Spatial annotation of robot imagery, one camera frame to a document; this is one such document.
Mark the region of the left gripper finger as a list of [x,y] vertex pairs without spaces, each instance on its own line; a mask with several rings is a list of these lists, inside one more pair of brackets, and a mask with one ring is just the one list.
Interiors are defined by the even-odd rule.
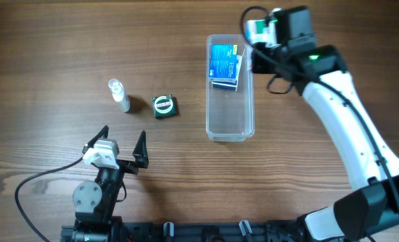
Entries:
[[143,169],[147,169],[149,166],[149,157],[146,145],[146,132],[143,130],[139,136],[137,144],[133,150],[133,157],[135,163]]
[[89,148],[93,148],[94,144],[98,141],[99,138],[108,138],[109,127],[105,125],[97,135],[95,135],[88,143],[85,143],[83,146],[83,151],[87,151]]

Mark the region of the blue medicine box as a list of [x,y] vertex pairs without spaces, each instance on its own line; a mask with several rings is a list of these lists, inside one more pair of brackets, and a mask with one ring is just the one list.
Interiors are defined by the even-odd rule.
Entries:
[[209,78],[212,81],[234,82],[238,45],[212,44],[209,58]]

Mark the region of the Hansaplast plaster box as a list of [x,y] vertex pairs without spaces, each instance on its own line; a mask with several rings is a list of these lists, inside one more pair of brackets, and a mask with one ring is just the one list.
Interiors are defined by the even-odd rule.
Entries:
[[212,88],[236,91],[242,66],[242,55],[231,60],[212,60],[209,81]]

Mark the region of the green Zam-Buk ointment box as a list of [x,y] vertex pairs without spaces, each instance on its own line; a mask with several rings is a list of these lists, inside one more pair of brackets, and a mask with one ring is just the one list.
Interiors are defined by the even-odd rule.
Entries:
[[152,98],[153,115],[156,119],[169,118],[177,114],[172,94]]

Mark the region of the white green medicine box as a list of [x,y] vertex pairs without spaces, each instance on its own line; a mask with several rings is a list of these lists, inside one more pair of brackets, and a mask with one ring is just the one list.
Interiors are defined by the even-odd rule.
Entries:
[[264,19],[248,20],[245,24],[247,39],[252,43],[274,44],[274,29]]

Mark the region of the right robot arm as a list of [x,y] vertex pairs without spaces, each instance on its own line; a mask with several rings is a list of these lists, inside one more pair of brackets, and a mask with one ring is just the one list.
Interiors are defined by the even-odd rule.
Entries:
[[318,46],[306,6],[265,10],[240,19],[252,72],[282,78],[310,105],[328,131],[352,192],[297,219],[299,241],[358,241],[399,225],[399,158],[359,99],[335,46]]

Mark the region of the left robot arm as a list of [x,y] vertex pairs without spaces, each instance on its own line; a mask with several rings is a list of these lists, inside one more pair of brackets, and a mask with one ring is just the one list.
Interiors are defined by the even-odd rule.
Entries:
[[114,216],[119,191],[125,190],[125,174],[137,175],[140,169],[149,166],[146,132],[143,130],[133,150],[132,161],[119,159],[118,143],[108,138],[109,127],[105,126],[83,147],[82,160],[98,168],[93,181],[78,185],[73,193],[75,224],[69,236],[75,242],[132,241],[122,218]]

